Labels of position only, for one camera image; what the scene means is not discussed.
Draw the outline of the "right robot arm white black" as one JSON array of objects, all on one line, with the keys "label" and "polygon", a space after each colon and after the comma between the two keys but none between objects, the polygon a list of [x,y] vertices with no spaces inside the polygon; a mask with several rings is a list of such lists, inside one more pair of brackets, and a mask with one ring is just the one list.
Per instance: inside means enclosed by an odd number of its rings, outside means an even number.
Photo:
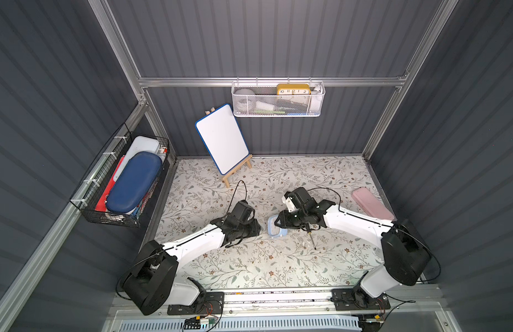
[{"label": "right robot arm white black", "polygon": [[377,219],[356,213],[330,200],[317,202],[303,187],[285,193],[286,209],[274,224],[282,229],[308,233],[315,226],[339,230],[373,245],[382,252],[383,262],[365,273],[353,287],[348,301],[365,308],[395,286],[414,286],[434,258],[416,228],[408,222]]}]

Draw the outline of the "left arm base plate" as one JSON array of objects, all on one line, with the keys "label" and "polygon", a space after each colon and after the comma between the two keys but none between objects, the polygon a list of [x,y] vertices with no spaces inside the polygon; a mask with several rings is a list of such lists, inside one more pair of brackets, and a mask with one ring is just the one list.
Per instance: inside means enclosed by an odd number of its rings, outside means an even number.
[{"label": "left arm base plate", "polygon": [[175,315],[220,315],[223,312],[225,302],[224,292],[207,292],[201,294],[190,306],[169,305],[167,314]]}]

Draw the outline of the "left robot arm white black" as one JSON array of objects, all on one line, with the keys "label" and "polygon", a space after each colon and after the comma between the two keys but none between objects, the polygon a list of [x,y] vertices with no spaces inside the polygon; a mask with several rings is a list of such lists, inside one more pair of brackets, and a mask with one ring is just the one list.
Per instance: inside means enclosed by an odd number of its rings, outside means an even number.
[{"label": "left robot arm white black", "polygon": [[179,271],[201,255],[235,246],[260,232],[255,209],[247,201],[239,201],[226,216],[191,235],[167,243],[147,242],[117,281],[116,293],[125,292],[122,298],[132,301],[143,315],[165,304],[189,307],[201,300],[204,288],[190,277],[179,278]]}]

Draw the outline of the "black yellow screwdriver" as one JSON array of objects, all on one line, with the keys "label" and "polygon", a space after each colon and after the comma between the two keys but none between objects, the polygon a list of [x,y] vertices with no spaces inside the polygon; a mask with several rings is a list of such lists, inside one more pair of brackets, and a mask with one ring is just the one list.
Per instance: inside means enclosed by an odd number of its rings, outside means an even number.
[{"label": "black yellow screwdriver", "polygon": [[313,234],[312,234],[312,229],[310,227],[310,224],[304,224],[303,225],[303,229],[307,232],[307,234],[309,236],[309,239],[310,239],[310,242],[312,243],[313,248],[316,250],[317,246],[316,246],[315,241],[313,239]]}]

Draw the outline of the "light blue alarm clock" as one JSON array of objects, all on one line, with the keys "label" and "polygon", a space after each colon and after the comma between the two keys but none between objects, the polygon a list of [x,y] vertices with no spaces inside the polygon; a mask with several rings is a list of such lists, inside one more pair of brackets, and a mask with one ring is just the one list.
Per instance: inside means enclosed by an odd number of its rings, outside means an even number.
[{"label": "light blue alarm clock", "polygon": [[279,217],[278,214],[275,214],[275,215],[269,217],[268,222],[267,222],[268,235],[272,239],[281,239],[288,234],[287,229],[280,228],[277,225],[275,225],[275,221],[277,220],[278,217]]}]

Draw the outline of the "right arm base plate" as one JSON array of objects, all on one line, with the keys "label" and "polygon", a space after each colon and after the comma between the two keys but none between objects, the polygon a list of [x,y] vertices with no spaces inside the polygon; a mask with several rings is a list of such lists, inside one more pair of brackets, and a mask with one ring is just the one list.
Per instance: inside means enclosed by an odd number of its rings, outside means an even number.
[{"label": "right arm base plate", "polygon": [[337,311],[378,311],[386,313],[391,308],[388,297],[370,297],[362,289],[332,289],[330,301]]}]

